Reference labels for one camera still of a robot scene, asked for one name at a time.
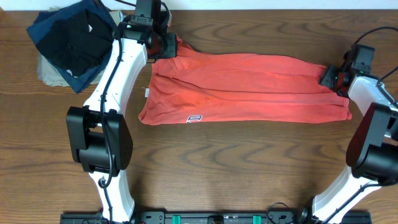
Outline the red printed t-shirt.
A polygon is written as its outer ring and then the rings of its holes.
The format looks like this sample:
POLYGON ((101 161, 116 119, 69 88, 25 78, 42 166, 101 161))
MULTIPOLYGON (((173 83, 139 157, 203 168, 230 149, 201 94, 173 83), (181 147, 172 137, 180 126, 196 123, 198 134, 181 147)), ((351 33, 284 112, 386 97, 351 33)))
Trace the red printed t-shirt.
POLYGON ((139 114, 144 124, 328 123, 352 117, 347 98, 319 85, 323 65, 284 55, 208 54, 177 43, 176 57, 152 65, 139 114))

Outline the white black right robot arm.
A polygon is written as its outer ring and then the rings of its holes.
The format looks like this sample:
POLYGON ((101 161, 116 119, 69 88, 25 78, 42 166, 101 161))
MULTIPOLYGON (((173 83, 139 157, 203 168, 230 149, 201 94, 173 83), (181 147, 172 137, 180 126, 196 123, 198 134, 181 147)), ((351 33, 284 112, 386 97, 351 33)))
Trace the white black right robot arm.
POLYGON ((341 223, 370 193, 397 184, 397 102, 365 69, 328 66, 319 84, 353 101, 363 114, 346 151, 342 173, 296 217, 297 223, 341 223))

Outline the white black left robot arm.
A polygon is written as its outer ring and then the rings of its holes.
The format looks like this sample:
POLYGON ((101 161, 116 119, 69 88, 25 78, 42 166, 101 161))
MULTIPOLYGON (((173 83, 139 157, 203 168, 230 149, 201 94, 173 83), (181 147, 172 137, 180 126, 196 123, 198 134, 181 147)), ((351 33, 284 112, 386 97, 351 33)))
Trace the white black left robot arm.
POLYGON ((177 38, 163 24, 120 22, 111 57, 98 86, 82 107, 70 107, 66 122, 72 158, 93 179, 103 204, 96 214, 64 214, 60 223, 131 223, 135 201, 126 169, 133 141, 124 118, 138 74, 149 60, 173 58, 177 38))

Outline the black folded garment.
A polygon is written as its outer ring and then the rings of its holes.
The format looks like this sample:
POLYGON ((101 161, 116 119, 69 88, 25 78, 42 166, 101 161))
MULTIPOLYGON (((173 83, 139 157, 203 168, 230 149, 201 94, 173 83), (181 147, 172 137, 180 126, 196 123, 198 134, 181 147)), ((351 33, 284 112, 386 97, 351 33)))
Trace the black folded garment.
POLYGON ((112 42, 110 26, 84 10, 69 19, 55 21, 35 46, 53 64, 80 77, 102 63, 112 42))

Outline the khaki folded garment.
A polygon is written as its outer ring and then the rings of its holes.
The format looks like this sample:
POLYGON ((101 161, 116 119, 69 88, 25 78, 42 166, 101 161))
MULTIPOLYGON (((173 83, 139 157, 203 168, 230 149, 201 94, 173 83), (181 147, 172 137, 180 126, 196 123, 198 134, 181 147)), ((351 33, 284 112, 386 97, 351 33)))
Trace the khaki folded garment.
MULTIPOLYGON (((121 11, 111 11, 110 14, 114 22, 117 24, 125 17, 121 11)), ((58 72, 58 70, 40 53, 38 57, 37 73, 38 79, 48 86, 69 86, 67 81, 65 81, 61 76, 60 72, 58 72)), ((99 83, 103 73, 104 69, 100 71, 92 83, 99 83)))

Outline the navy blue folded garment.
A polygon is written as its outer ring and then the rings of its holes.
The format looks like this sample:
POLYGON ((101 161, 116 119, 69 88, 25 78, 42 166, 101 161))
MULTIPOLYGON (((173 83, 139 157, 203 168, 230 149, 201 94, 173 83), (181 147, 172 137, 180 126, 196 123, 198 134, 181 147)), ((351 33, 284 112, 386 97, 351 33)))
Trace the navy blue folded garment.
MULTIPOLYGON (((108 10, 105 7, 95 3, 95 1, 90 0, 83 0, 57 11, 39 13, 34 23, 27 28, 27 33, 34 45, 36 45, 36 43, 38 43, 38 41, 43 38, 44 35, 50 30, 55 21, 69 19, 70 17, 84 10, 88 10, 96 14, 103 21, 105 21, 110 26, 113 36, 114 21, 109 15, 108 10)), ((79 93, 87 88, 87 86, 94 80, 94 78, 96 78, 100 71, 106 67, 110 58, 110 54, 111 50, 104 56, 104 59, 100 65, 89 68, 80 77, 73 76, 70 70, 62 69, 53 64, 53 62, 50 60, 47 60, 58 70, 58 72, 60 72, 64 80, 67 81, 67 83, 71 86, 72 90, 75 93, 79 93)))

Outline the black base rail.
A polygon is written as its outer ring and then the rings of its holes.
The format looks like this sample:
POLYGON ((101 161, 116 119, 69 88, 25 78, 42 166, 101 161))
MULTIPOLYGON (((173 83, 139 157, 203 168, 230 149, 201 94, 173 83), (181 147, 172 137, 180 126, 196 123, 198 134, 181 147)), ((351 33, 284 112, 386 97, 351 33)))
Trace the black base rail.
MULTIPOLYGON (((96 214, 62 214, 61 224, 79 223, 108 223, 101 216, 101 212, 96 214)), ((295 212, 271 211, 265 213, 164 213, 164 212, 142 212, 135 214, 128 222, 117 222, 113 218, 113 223, 132 223, 132 224, 267 224, 298 223, 295 212)), ((370 213, 368 212, 348 212, 341 221, 342 224, 372 224, 370 213)))

